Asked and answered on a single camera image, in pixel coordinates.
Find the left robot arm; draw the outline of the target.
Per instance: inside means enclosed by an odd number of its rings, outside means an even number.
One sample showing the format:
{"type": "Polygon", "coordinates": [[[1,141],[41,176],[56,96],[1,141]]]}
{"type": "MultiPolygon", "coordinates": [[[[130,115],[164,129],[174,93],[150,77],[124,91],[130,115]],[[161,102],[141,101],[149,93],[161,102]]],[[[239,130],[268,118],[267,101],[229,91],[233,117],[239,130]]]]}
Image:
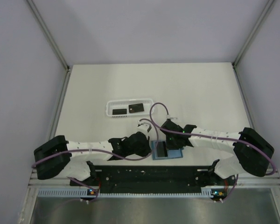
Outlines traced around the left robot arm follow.
{"type": "Polygon", "coordinates": [[[151,154],[149,140],[150,137],[143,132],[101,142],[68,141],[65,136],[58,135],[34,151],[32,168],[36,169],[39,180],[71,177],[92,185],[97,177],[90,168],[91,162],[130,161],[131,155],[143,160],[151,154]]]}

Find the white plastic basket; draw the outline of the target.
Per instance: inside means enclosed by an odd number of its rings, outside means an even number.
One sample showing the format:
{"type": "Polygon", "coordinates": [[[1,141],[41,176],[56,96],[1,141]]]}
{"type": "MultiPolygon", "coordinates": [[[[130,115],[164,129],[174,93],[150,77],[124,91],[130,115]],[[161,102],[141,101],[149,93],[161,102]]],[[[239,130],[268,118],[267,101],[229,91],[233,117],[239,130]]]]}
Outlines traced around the white plastic basket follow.
{"type": "Polygon", "coordinates": [[[111,118],[148,116],[154,101],[151,98],[110,100],[105,112],[111,118]]]}

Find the black VIP credit card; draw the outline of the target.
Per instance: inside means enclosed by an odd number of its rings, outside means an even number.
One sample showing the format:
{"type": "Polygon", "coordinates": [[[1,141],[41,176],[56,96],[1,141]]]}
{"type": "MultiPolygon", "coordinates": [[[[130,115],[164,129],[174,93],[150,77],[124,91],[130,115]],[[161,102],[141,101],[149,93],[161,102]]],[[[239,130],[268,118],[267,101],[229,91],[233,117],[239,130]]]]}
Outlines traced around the black VIP credit card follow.
{"type": "Polygon", "coordinates": [[[165,141],[158,142],[157,149],[156,149],[156,156],[159,158],[165,158],[168,156],[165,141]]]}

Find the blue leather card holder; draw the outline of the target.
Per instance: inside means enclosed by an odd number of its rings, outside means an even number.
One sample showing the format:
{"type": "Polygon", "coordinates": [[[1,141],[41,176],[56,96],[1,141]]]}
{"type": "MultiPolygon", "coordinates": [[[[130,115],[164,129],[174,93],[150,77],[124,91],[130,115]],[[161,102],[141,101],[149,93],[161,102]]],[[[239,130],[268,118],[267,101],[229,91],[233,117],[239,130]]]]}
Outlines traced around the blue leather card holder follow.
{"type": "Polygon", "coordinates": [[[167,149],[167,153],[168,153],[168,156],[165,157],[165,158],[159,158],[156,156],[156,149],[157,149],[157,144],[158,142],[160,141],[151,141],[151,148],[154,150],[153,153],[152,153],[152,158],[153,160],[169,160],[169,159],[179,159],[179,158],[182,158],[183,157],[183,148],[180,148],[180,149],[167,149]]]}

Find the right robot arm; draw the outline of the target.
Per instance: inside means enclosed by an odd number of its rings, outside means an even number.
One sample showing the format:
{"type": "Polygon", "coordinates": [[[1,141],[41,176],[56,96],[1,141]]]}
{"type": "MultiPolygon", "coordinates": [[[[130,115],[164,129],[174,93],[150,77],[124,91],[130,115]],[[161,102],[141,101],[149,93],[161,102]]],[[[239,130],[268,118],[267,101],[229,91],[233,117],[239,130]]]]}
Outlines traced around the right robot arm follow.
{"type": "Polygon", "coordinates": [[[203,147],[230,153],[229,158],[215,160],[209,167],[208,178],[215,185],[244,172],[257,177],[269,175],[274,148],[254,129],[245,127],[236,133],[209,131],[195,125],[181,127],[167,119],[160,130],[166,135],[169,149],[203,147]]]}

